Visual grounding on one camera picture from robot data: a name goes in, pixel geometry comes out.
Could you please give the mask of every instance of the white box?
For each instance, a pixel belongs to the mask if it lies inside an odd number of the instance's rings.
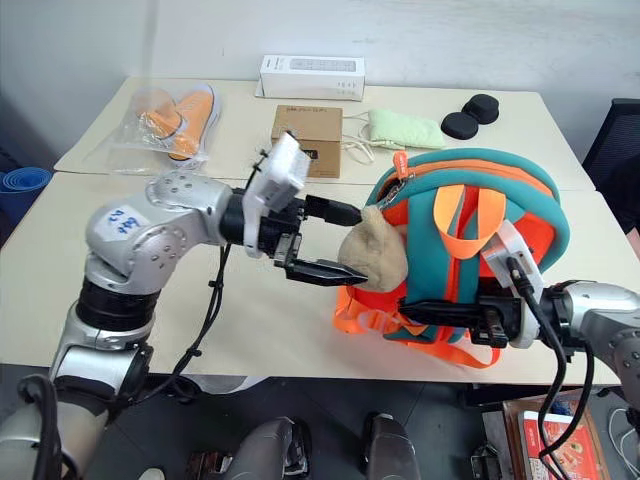
[[[364,58],[265,55],[260,83],[268,98],[362,100]]]

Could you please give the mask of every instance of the cardboard box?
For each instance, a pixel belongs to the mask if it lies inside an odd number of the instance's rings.
[[[286,131],[311,158],[309,177],[340,177],[341,108],[278,105],[271,141],[275,143]]]
[[[265,55],[260,83],[267,98],[362,100],[364,58]]]

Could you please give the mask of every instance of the black round pad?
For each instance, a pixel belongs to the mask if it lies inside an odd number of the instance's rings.
[[[478,122],[466,113],[453,112],[444,117],[440,128],[450,137],[469,140],[478,133]]]
[[[500,103],[491,95],[479,93],[471,97],[462,111],[475,118],[478,123],[487,125],[493,123],[498,118],[498,106]]]

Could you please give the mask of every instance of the beige plush toy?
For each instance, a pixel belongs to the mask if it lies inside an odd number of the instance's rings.
[[[362,222],[342,242],[338,262],[365,274],[369,280],[357,288],[390,292],[409,272],[404,241],[376,206],[362,210]]]

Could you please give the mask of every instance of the blue yoga mat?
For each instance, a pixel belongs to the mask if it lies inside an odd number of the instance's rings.
[[[17,225],[51,180],[51,172],[36,167],[0,172],[0,209]]]

